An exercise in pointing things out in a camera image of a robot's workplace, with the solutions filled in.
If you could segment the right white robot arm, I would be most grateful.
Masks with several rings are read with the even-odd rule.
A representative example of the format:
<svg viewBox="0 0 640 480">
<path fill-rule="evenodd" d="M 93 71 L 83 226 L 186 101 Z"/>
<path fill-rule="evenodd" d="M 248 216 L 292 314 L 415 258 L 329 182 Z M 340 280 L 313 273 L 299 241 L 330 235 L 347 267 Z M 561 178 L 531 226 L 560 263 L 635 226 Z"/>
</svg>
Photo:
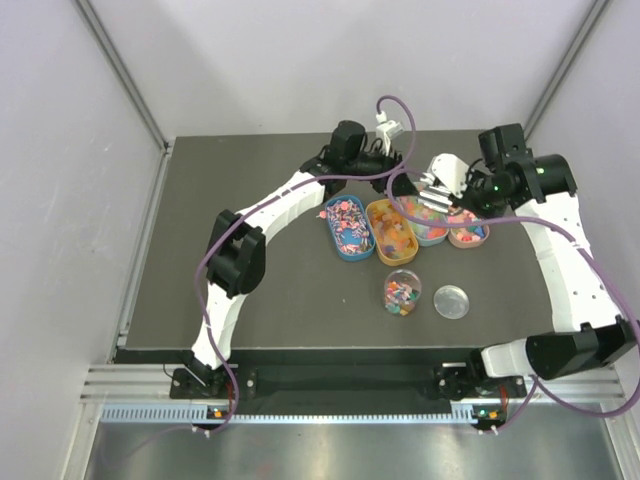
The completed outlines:
<svg viewBox="0 0 640 480">
<path fill-rule="evenodd" d="M 479 137 L 485 171 L 463 173 L 460 205 L 481 219 L 502 220 L 511 210 L 533 246 L 551 302 L 552 330 L 477 350 L 466 380 L 487 396 L 504 377 L 554 380 L 608 367 L 637 344 L 631 314 L 587 262 L 577 184 L 559 154 L 537 157 L 519 124 Z"/>
</svg>

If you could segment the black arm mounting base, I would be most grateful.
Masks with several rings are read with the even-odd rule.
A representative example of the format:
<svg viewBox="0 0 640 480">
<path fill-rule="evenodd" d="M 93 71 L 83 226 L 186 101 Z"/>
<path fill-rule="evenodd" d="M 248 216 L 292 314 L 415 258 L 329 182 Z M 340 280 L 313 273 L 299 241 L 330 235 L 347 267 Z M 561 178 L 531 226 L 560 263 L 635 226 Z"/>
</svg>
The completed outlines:
<svg viewBox="0 0 640 480">
<path fill-rule="evenodd" d="M 242 399 L 290 392 L 410 391 L 430 400 L 465 398 L 520 399 L 526 396 L 521 377 L 507 377 L 477 386 L 458 365 L 266 365 L 232 369 Z"/>
</svg>

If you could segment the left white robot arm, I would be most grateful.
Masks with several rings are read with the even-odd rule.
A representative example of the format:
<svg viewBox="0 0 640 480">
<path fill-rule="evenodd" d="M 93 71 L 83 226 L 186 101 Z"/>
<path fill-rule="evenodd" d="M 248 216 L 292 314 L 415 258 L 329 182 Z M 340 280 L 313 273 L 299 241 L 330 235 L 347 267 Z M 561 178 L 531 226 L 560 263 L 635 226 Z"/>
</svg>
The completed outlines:
<svg viewBox="0 0 640 480">
<path fill-rule="evenodd" d="M 329 143 L 282 186 L 251 207 L 219 213 L 194 278 L 202 323 L 191 347 L 197 363 L 191 381 L 203 395 L 216 396 L 226 382 L 236 382 L 229 365 L 231 340 L 243 303 L 265 276 L 269 242 L 350 181 L 384 188 L 389 176 L 406 163 L 392 146 L 398 132 L 393 125 L 389 134 L 380 134 L 368 148 L 364 126 L 343 120 Z"/>
</svg>

